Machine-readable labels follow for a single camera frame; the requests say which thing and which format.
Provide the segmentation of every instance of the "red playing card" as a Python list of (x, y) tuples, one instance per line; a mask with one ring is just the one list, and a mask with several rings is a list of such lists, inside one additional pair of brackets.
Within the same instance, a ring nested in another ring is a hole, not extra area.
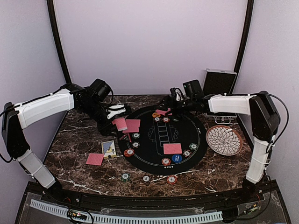
[(140, 120), (139, 119), (126, 119), (127, 130), (122, 131), (123, 133), (139, 132)]
[(168, 112), (168, 111), (161, 111), (161, 110), (156, 110), (156, 113), (164, 115)]
[(88, 155), (86, 164), (100, 166), (100, 165), (102, 165), (103, 158), (104, 158), (104, 154), (90, 153)]
[(118, 131), (127, 130), (127, 123), (124, 118), (117, 118), (112, 121), (112, 124), (116, 125)]
[(164, 154), (182, 154), (181, 143), (163, 144)]

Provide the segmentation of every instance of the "blue poker chip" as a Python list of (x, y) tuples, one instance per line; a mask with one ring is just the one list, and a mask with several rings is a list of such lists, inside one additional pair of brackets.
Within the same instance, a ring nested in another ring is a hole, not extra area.
[(172, 161), (174, 161), (175, 163), (181, 162), (183, 160), (183, 157), (181, 155), (173, 155), (172, 156)]

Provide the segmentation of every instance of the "perforated metal strip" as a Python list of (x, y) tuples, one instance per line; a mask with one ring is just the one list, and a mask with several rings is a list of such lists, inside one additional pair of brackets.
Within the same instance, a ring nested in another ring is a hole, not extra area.
[[(31, 200), (30, 206), (55, 216), (67, 218), (67, 208), (64, 206), (60, 207), (45, 202), (40, 202), (34, 199)], [(91, 217), (85, 212), (82, 213), (87, 215), (87, 220), (85, 221), (85, 223), (91, 223)], [(221, 211), (193, 216), (153, 218), (106, 216), (94, 213), (91, 214), (94, 218), (94, 224), (201, 224), (223, 220)]]

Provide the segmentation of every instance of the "plate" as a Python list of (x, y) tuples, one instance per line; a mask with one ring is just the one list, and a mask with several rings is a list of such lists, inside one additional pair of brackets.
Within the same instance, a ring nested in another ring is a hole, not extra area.
[(211, 149), (221, 155), (236, 155), (242, 149), (239, 133), (224, 125), (211, 127), (206, 133), (206, 141)]

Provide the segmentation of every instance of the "round black game mat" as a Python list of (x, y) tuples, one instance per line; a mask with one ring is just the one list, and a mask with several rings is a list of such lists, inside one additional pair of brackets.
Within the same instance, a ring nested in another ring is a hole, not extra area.
[[(204, 157), (207, 149), (206, 129), (200, 120), (191, 113), (186, 113), (178, 121), (175, 121), (170, 115), (170, 122), (155, 122), (152, 114), (155, 112), (154, 106), (141, 108), (127, 119), (140, 119), (138, 139), (133, 138), (130, 133), (132, 142), (118, 140), (118, 145), (124, 157), (135, 167), (145, 172), (156, 175), (171, 175), (189, 170), (199, 163)], [(134, 148), (133, 143), (138, 142), (139, 147)], [(164, 154), (164, 143), (181, 143), (182, 152), (190, 150), (192, 154), (189, 157), (182, 157), (182, 161), (175, 163), (172, 160), (173, 154)], [(190, 144), (196, 144), (197, 148), (191, 150)], [(127, 149), (134, 149), (135, 154), (127, 157), (124, 152)], [(168, 158), (171, 163), (168, 166), (162, 164), (162, 159)]]

